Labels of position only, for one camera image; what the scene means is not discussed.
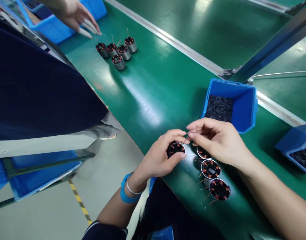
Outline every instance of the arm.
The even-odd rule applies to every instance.
[[[179,141],[186,144],[189,143],[189,141],[183,137],[185,134],[186,132],[182,130],[174,129],[167,131],[166,134],[159,137],[150,148],[138,168],[129,177],[129,187],[133,192],[141,192],[144,190],[146,182],[151,177],[162,177],[167,175],[173,170],[177,163],[186,157],[184,153],[178,152],[167,159],[166,154],[169,143],[172,141]],[[132,204],[123,202],[120,191],[121,188],[118,189],[109,200],[97,217],[97,220],[101,223],[125,228],[131,219],[137,202]],[[128,197],[135,197],[127,187],[125,187],[125,194]]]
[[[255,201],[285,239],[306,240],[306,201],[252,155],[232,124],[203,118],[187,129],[194,145],[239,170]]]

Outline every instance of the silver bracelet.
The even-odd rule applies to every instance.
[[[133,191],[130,189],[130,187],[129,187],[129,179],[128,179],[128,178],[127,178],[127,180],[126,180],[126,186],[127,186],[127,189],[130,191],[130,193],[131,193],[131,194],[134,194],[134,195],[140,195],[142,192],[145,191],[145,188],[144,188],[144,190],[141,191],[141,192],[139,192],[139,193],[133,192]]]

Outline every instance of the worker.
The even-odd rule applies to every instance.
[[[126,227],[140,193],[152,177],[159,178],[146,201],[133,239],[223,239],[214,226],[194,219],[160,178],[172,172],[186,157],[177,152],[167,159],[169,143],[188,144],[191,140],[194,146],[201,146],[217,160],[239,171],[258,206],[283,239],[306,240],[306,201],[254,157],[231,123],[202,118],[189,124],[187,129],[187,138],[186,132],[179,129],[159,137],[137,169],[125,176],[121,188],[88,227],[83,240],[126,239]]]
[[[92,38],[82,24],[93,34],[101,34],[93,16],[78,0],[40,2],[78,33]],[[121,130],[76,69],[0,21],[0,140],[65,134],[104,140]]]

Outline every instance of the wrist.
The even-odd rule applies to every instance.
[[[261,165],[261,161],[259,161],[254,155],[250,154],[248,156],[245,156],[245,159],[242,161],[242,164],[240,164],[236,168],[245,176],[252,176],[254,173],[258,172]]]
[[[149,178],[136,169],[128,179],[129,187],[133,192],[142,192],[148,180]]]

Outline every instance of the fingernail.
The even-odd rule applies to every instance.
[[[186,158],[186,154],[183,153],[183,152],[181,152],[181,153],[180,153],[180,157],[181,157],[181,159],[184,159],[184,158]]]

